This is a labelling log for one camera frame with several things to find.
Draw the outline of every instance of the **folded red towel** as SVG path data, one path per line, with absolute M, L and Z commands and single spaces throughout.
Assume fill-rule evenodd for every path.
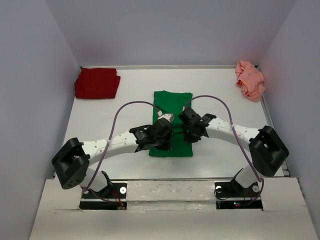
M 82 68 L 74 83 L 77 99 L 114 99 L 120 82 L 115 68 Z

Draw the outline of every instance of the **green cloth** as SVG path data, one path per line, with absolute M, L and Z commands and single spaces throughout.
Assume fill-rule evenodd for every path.
M 183 111 L 184 105 L 192 99 L 192 93 L 175 93 L 168 91 L 155 91 L 153 104 L 156 105 L 163 114 L 173 114 L 174 120 L 172 123 L 172 149 L 169 151 L 158 150 L 152 147 L 149 151 L 149 156 L 153 157 L 192 157 L 192 145 L 185 144 L 182 134 L 182 121 L 178 115 Z M 153 123 L 157 121 L 157 110 L 153 109 Z

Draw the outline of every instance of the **pink cloth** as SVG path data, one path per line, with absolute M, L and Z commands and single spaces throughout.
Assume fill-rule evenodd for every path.
M 264 76 L 249 61 L 239 61 L 235 67 L 236 85 L 253 102 L 258 102 L 266 87 Z

